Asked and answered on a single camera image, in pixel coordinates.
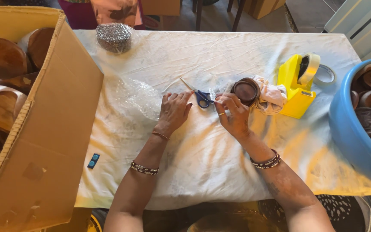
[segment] bangle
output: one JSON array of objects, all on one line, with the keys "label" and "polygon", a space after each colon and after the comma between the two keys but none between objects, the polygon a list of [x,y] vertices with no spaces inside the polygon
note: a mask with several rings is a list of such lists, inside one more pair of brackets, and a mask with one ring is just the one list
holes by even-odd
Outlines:
[{"label": "bangle", "polygon": [[160,134],[160,133],[158,133],[157,131],[152,131],[151,134],[156,134],[156,135],[160,136],[161,138],[163,138],[163,139],[165,139],[165,140],[167,140],[167,141],[170,140],[170,139],[167,138],[165,135]]},{"label": "bangle", "polygon": [[277,166],[280,162],[281,162],[281,158],[280,158],[280,155],[279,153],[277,153],[276,150],[274,149],[271,149],[272,151],[274,151],[274,153],[276,154],[276,156],[274,156],[274,158],[272,158],[271,160],[269,161],[266,161],[264,163],[256,163],[251,157],[250,157],[250,161],[251,163],[253,164],[254,167],[256,168],[272,168],[272,167],[275,167]]},{"label": "bangle", "polygon": [[159,168],[157,169],[151,169],[151,168],[146,168],[141,165],[138,165],[134,162],[134,160],[131,162],[130,168],[136,170],[137,172],[145,173],[148,175],[157,175]]}]

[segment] tape roll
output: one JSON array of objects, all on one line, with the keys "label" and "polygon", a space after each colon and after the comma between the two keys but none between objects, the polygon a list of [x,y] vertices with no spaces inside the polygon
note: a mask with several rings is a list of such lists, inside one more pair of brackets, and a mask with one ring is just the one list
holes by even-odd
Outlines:
[{"label": "tape roll", "polygon": [[336,73],[328,66],[321,64],[317,69],[317,72],[313,79],[313,83],[322,87],[326,87],[336,82],[336,79]]},{"label": "tape roll", "polygon": [[311,79],[315,76],[317,69],[320,65],[320,56],[317,54],[306,53],[303,56],[300,64],[300,72],[297,79],[297,83],[301,85],[307,85]]}]

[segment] forearm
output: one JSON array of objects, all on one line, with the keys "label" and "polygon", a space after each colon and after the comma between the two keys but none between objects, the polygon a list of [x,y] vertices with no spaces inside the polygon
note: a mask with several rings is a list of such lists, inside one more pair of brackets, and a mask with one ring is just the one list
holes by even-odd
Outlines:
[{"label": "forearm", "polygon": [[[146,168],[157,169],[166,145],[167,140],[151,134],[143,149],[135,158],[135,163]],[[130,168],[116,191],[110,212],[141,216],[151,198],[156,180],[156,176],[140,173]]]},{"label": "forearm", "polygon": [[[248,137],[238,139],[250,157],[257,163],[274,158],[275,153],[253,132]],[[286,212],[319,204],[313,192],[301,178],[284,162],[273,168],[258,169],[271,195]]]}]

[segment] tape dispenser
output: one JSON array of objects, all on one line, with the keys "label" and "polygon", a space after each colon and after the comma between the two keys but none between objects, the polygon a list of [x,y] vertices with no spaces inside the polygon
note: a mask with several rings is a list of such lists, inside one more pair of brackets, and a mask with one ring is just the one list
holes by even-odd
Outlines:
[{"label": "tape dispenser", "polygon": [[287,89],[287,103],[281,114],[299,119],[316,98],[311,91],[313,77],[320,65],[320,56],[307,53],[294,55],[279,68],[277,84]]}]

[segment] chair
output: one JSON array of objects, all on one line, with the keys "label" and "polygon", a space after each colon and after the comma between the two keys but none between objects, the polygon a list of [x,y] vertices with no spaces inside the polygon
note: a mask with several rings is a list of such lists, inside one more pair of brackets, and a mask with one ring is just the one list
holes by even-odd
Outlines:
[{"label": "chair", "polygon": [[[233,7],[233,1],[229,0],[227,12],[231,11],[231,7]],[[246,0],[240,0],[240,4],[237,10],[236,18],[234,20],[232,32],[237,31],[238,22],[240,21],[241,14],[243,13],[244,4]],[[203,8],[203,0],[193,0],[193,13],[197,11],[197,21],[195,23],[195,31],[200,31],[200,24],[201,24],[201,12]]]}]

